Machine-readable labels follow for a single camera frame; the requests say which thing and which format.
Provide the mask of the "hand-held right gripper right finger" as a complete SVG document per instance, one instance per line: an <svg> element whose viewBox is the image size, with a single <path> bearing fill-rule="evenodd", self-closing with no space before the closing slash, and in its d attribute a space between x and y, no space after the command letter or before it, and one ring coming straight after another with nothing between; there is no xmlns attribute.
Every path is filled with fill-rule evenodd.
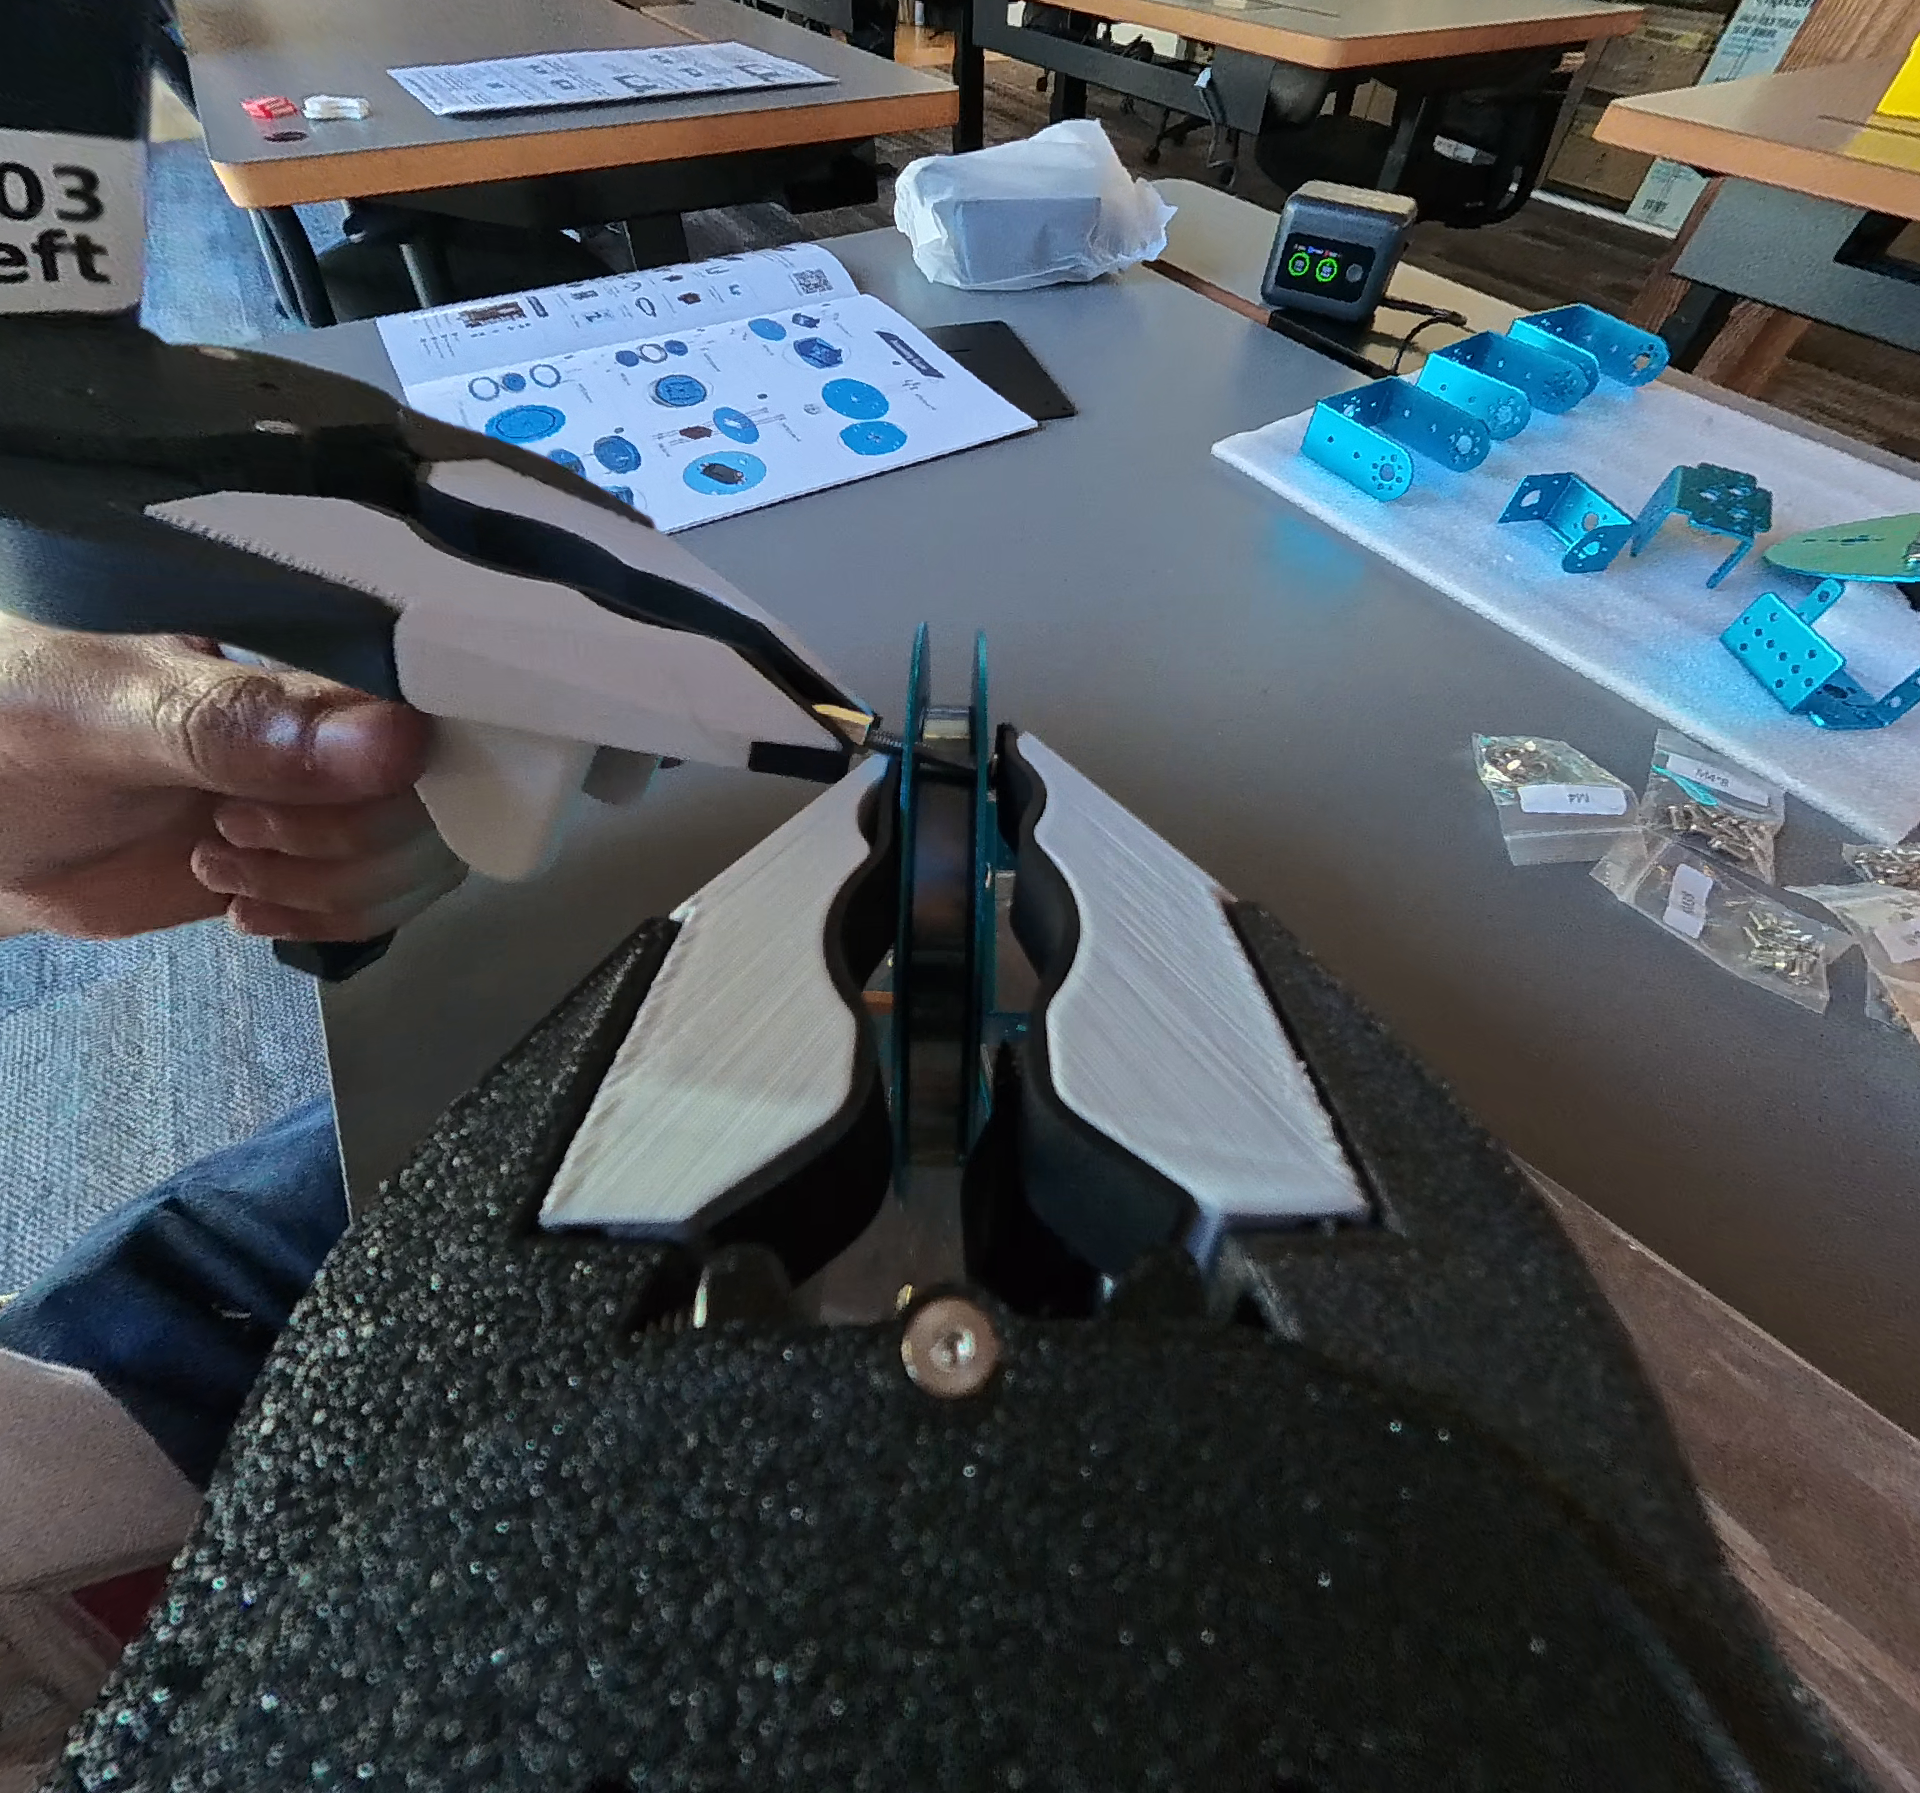
<svg viewBox="0 0 1920 1793"><path fill-rule="evenodd" d="M1227 1234L1366 1225L1235 900L1032 733L999 729L994 808L1034 987L968 1159L971 1276L1116 1287L1205 1275Z"/></svg>

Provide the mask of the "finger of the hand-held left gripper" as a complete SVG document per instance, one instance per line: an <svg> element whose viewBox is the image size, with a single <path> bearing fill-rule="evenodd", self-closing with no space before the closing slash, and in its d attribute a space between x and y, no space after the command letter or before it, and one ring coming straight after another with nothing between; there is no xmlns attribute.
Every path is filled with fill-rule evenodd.
<svg viewBox="0 0 1920 1793"><path fill-rule="evenodd" d="M843 743L814 702L721 641L755 623L775 646L817 660L727 581L661 535L586 542L589 566L641 569L667 595L706 596L693 628L613 613L586 592L463 558L397 514L351 501L163 501L147 514L205 532L395 605L395 680L419 713L532 729L593 746L713 767L842 776Z"/></svg>
<svg viewBox="0 0 1920 1793"><path fill-rule="evenodd" d="M495 460L416 469L416 520L499 572L572 587L611 613L716 638L806 710L873 715L783 623L615 498Z"/></svg>

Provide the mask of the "blue round turntable base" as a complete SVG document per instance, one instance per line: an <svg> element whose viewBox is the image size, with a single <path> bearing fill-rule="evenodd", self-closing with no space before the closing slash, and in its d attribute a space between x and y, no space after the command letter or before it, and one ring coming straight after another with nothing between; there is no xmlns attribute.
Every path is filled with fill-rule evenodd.
<svg viewBox="0 0 1920 1793"><path fill-rule="evenodd" d="M901 1204L954 1195L994 1107L996 1060L1026 1035L1029 976L1012 942L1016 860L999 833L988 638L968 697L931 690L915 628L895 781L895 932L886 1048L893 1187Z"/></svg>

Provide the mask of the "open instruction booklet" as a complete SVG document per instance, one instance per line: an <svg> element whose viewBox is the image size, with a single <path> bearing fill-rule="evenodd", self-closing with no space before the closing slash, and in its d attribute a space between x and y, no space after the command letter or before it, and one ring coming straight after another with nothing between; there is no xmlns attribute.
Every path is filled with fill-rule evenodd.
<svg viewBox="0 0 1920 1793"><path fill-rule="evenodd" d="M385 315L403 398L545 457L661 532L873 479L1038 422L824 243Z"/></svg>

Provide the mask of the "pile of small screw bags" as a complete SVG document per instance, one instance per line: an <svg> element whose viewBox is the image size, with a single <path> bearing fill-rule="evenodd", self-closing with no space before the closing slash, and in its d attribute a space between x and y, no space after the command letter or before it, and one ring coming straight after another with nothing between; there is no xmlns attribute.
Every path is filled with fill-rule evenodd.
<svg viewBox="0 0 1920 1793"><path fill-rule="evenodd" d="M1514 865L1593 863L1619 905L1809 1012L1826 1012L1831 967L1856 948L1867 1016L1918 1032L1913 844L1844 844L1838 882L1782 888L1783 788L1673 729L1654 736L1637 788L1532 734L1476 734L1471 756Z"/></svg>

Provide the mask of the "black flat plate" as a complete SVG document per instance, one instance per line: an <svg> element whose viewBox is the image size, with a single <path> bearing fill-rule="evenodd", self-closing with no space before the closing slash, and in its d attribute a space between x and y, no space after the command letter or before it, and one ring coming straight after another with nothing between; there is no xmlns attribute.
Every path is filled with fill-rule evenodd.
<svg viewBox="0 0 1920 1793"><path fill-rule="evenodd" d="M1038 422L1071 419L1077 409L1026 340L1004 320L943 321L924 336L949 361Z"/></svg>

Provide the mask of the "printed paper sheet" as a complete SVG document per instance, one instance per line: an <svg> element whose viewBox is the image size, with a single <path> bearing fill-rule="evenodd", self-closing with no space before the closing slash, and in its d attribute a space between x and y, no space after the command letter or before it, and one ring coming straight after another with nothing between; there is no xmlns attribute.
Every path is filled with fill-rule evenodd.
<svg viewBox="0 0 1920 1793"><path fill-rule="evenodd" d="M390 77L436 115L521 113L834 82L828 72L739 42L508 53L395 65Z"/></svg>

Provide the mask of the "white wrapped grey bundle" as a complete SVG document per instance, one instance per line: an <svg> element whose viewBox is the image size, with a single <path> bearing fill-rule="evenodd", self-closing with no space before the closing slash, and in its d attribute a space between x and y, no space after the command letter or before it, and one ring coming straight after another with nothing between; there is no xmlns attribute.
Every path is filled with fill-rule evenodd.
<svg viewBox="0 0 1920 1793"><path fill-rule="evenodd" d="M893 196L922 274L970 291L1079 284L1154 260L1175 214L1089 118L915 158Z"/></svg>

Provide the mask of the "white foam sheet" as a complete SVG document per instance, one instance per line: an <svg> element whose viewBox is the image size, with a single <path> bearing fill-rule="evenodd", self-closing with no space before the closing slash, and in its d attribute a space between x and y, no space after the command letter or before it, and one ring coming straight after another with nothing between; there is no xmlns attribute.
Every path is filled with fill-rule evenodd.
<svg viewBox="0 0 1920 1793"><path fill-rule="evenodd" d="M1421 466L1406 494L1376 503L1301 452L1307 410L1223 436L1211 454L1337 532L1607 687L1666 725L1770 776L1858 834L1900 843L1918 814L1916 715L1867 731L1827 731L1788 715L1719 645L1766 589L1793 589L1760 553L1719 587L1724 540L1670 520L1637 556L1595 576L1567 575L1535 525L1498 523L1527 475L1573 472L1636 514L1682 462L1756 475L1772 491L1770 536L1916 510L1916 477L1864 447L1829 445L1809 424L1727 395L1656 382L1600 386L1570 414L1543 414L1499 441L1465 475Z"/></svg>

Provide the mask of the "dark device with green display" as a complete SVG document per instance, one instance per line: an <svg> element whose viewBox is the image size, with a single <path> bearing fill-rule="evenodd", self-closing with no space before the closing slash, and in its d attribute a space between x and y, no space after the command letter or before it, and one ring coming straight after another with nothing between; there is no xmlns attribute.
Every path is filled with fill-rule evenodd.
<svg viewBox="0 0 1920 1793"><path fill-rule="evenodd" d="M1286 197L1259 276L1271 309L1367 321L1419 220L1409 196L1307 179Z"/></svg>

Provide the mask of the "blue oval metal plate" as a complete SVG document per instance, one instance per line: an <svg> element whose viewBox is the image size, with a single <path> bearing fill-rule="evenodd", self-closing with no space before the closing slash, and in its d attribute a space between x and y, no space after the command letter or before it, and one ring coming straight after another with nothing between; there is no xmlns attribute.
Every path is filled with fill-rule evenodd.
<svg viewBox="0 0 1920 1793"><path fill-rule="evenodd" d="M1916 512L1874 516L1774 540L1766 564L1817 581L1918 583Z"/></svg>

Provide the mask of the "small blue angle bracket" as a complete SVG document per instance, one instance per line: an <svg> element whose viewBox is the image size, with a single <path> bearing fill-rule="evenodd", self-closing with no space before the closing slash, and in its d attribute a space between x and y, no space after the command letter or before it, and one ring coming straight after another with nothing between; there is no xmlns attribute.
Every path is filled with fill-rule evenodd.
<svg viewBox="0 0 1920 1793"><path fill-rule="evenodd" d="M1626 549L1636 520L1577 475L1535 472L1516 484L1499 525L1543 526L1560 547L1563 572L1597 575Z"/></svg>

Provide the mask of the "blue U-shaped servo bracket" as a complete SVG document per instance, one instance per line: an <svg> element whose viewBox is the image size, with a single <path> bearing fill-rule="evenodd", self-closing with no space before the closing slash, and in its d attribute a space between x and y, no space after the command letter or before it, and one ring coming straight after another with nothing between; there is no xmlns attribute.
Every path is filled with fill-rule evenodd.
<svg viewBox="0 0 1920 1793"><path fill-rule="evenodd" d="M1565 414L1587 398L1597 366L1577 349L1480 332L1432 350L1413 382L1507 441L1535 414Z"/></svg>
<svg viewBox="0 0 1920 1793"><path fill-rule="evenodd" d="M1587 375L1590 386L1610 381L1641 389L1667 369L1664 338L1586 301L1524 313L1505 335L1565 359Z"/></svg>
<svg viewBox="0 0 1920 1793"><path fill-rule="evenodd" d="M1301 436L1307 462L1376 503L1403 497L1419 460L1459 475L1480 466L1492 447L1483 421L1401 378L1322 398Z"/></svg>

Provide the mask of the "wide blue perforated bracket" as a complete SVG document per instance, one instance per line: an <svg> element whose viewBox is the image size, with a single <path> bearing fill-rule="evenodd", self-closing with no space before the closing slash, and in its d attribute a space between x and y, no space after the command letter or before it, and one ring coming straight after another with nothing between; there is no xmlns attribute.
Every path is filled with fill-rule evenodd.
<svg viewBox="0 0 1920 1793"><path fill-rule="evenodd" d="M1881 729L1918 707L1918 673L1879 697L1850 673L1846 654L1816 626L1844 590L1838 579L1816 581L1797 606L1763 592L1719 643L1786 713L1831 731Z"/></svg>

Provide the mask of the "teal multi-hole metal bracket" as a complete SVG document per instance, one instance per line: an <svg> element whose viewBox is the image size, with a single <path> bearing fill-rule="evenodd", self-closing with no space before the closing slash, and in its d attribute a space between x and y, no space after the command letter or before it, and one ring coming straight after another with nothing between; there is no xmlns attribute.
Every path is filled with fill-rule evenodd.
<svg viewBox="0 0 1920 1793"><path fill-rule="evenodd" d="M1693 532L1732 536L1734 551L1707 576L1713 589L1754 551L1772 529L1772 493L1749 472L1696 462L1673 466L1644 503L1629 535L1629 554L1639 556L1670 516L1684 516Z"/></svg>

